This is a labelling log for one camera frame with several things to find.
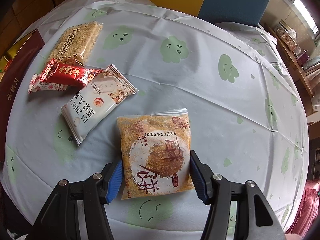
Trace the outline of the orange round cake pack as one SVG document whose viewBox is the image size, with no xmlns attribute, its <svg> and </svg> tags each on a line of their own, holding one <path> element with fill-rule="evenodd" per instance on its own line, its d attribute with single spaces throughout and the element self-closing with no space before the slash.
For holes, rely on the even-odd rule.
<svg viewBox="0 0 320 240">
<path fill-rule="evenodd" d="M 125 188 L 122 198 L 194 188 L 189 173 L 191 129 L 186 108 L 117 118 Z"/>
</svg>

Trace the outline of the pink rose candy pack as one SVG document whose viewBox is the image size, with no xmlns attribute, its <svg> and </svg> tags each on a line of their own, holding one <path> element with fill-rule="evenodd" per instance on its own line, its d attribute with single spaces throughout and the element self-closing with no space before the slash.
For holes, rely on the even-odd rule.
<svg viewBox="0 0 320 240">
<path fill-rule="evenodd" d="M 68 88 L 67 85 L 61 85 L 57 83 L 48 83 L 48 82 L 41 82 L 40 74 L 34 74 L 31 78 L 28 87 L 28 94 L 39 92 L 39 91 L 64 91 Z"/>
</svg>

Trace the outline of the white ba zhen snack pack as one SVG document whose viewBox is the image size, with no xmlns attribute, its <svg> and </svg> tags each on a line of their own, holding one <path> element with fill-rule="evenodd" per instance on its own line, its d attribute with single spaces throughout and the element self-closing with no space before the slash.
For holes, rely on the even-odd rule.
<svg viewBox="0 0 320 240">
<path fill-rule="evenodd" d="M 111 64 L 61 107 L 75 142 L 80 145 L 128 96 L 138 89 Z"/>
</svg>

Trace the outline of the red wedding candy pack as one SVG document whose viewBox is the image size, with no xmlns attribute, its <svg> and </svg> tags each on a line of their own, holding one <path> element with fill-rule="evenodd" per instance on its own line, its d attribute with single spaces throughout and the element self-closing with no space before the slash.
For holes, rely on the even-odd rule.
<svg viewBox="0 0 320 240">
<path fill-rule="evenodd" d="M 102 69 L 86 69 L 51 59 L 40 74 L 40 81 L 82 88 L 102 71 Z"/>
</svg>

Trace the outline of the puffed rice bar pack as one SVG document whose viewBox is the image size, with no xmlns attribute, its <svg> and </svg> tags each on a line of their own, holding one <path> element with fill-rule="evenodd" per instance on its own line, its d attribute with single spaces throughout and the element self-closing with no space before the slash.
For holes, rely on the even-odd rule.
<svg viewBox="0 0 320 240">
<path fill-rule="evenodd" d="M 50 52 L 46 64 L 55 59 L 57 62 L 83 67 L 102 29 L 103 24 L 97 21 L 67 28 Z"/>
</svg>

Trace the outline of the white green patterned tablecloth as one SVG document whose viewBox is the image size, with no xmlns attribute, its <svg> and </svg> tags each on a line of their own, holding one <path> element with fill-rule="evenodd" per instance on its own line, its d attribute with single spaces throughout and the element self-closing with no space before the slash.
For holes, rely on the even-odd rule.
<svg viewBox="0 0 320 240">
<path fill-rule="evenodd" d="M 65 29 L 90 20 L 103 29 L 88 67 L 114 64 L 138 92 L 77 145 L 61 115 L 75 90 L 27 89 Z M 272 66 L 261 31 L 236 37 L 148 0 L 68 0 L 33 29 L 45 45 L 17 91 L 1 171 L 4 191 L 28 222 L 58 181 L 84 180 L 114 159 L 117 117 L 187 108 L 201 161 L 228 180 L 255 181 L 282 228 L 293 224 L 308 172 L 307 119 L 288 71 Z"/>
</svg>

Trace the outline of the wooden side desk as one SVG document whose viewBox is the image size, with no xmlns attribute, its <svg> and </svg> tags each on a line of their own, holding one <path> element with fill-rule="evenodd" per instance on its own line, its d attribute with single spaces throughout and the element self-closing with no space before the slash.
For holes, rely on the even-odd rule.
<svg viewBox="0 0 320 240">
<path fill-rule="evenodd" d="M 297 84 L 298 90 L 305 91 L 304 94 L 308 94 L 310 98 L 313 98 L 314 94 L 310 83 L 306 80 L 304 70 L 298 64 L 294 53 L 289 50 L 287 45 L 276 35 L 276 32 L 267 23 L 264 23 L 263 27 L 276 38 L 276 48 L 293 81 Z"/>
</svg>

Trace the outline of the red gold gift box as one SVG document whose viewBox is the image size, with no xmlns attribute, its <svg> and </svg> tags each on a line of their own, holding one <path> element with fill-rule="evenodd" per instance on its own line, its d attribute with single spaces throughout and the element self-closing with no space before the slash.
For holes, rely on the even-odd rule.
<svg viewBox="0 0 320 240">
<path fill-rule="evenodd" d="M 1 162 L 5 156 L 5 139 L 10 112 L 29 64 L 44 46 L 37 29 L 18 40 L 1 57 Z"/>
</svg>

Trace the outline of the tissue box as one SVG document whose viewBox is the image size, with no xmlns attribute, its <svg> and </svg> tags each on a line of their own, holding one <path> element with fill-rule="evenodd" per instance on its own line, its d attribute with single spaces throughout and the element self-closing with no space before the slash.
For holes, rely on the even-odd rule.
<svg viewBox="0 0 320 240">
<path fill-rule="evenodd" d="M 274 29 L 276 35 L 287 45 L 289 50 L 294 51 L 297 48 L 297 43 L 289 34 L 289 30 L 289 26 L 283 20 L 280 20 Z"/>
</svg>

